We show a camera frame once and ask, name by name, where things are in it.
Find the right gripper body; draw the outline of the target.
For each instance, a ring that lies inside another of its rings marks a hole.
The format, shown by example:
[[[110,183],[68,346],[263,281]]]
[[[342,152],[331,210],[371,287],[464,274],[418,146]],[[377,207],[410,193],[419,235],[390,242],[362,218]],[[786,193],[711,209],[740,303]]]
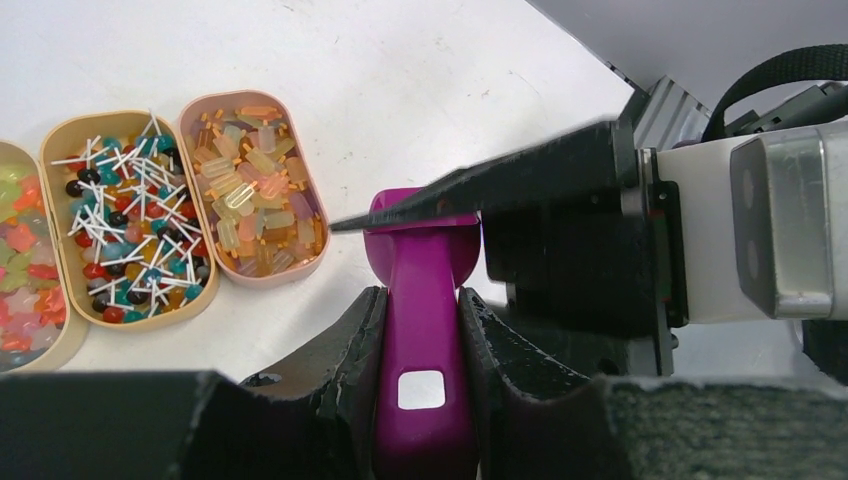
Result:
[[[481,212],[508,319],[587,375],[670,375],[673,331],[688,321],[679,189],[654,150],[635,154],[633,188]]]

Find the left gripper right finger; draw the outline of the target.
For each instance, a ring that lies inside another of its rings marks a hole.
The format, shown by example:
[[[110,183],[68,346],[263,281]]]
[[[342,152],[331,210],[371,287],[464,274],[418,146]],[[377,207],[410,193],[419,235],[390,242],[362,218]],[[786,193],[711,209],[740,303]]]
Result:
[[[843,479],[847,391],[803,378],[586,377],[458,295],[484,479]]]

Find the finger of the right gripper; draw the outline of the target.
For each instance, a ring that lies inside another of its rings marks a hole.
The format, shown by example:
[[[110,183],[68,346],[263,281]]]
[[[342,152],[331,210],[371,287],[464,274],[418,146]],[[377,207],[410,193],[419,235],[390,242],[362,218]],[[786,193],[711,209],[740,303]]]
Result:
[[[459,168],[387,208],[335,221],[333,232],[394,227],[490,213],[636,186],[632,124],[603,120],[541,143]]]

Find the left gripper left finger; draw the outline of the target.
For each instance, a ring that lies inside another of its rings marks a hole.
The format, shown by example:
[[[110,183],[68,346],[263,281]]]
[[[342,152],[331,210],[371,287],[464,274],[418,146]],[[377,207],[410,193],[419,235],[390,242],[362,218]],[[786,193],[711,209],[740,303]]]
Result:
[[[242,382],[215,371],[1,379],[5,479],[370,479],[388,292]]]

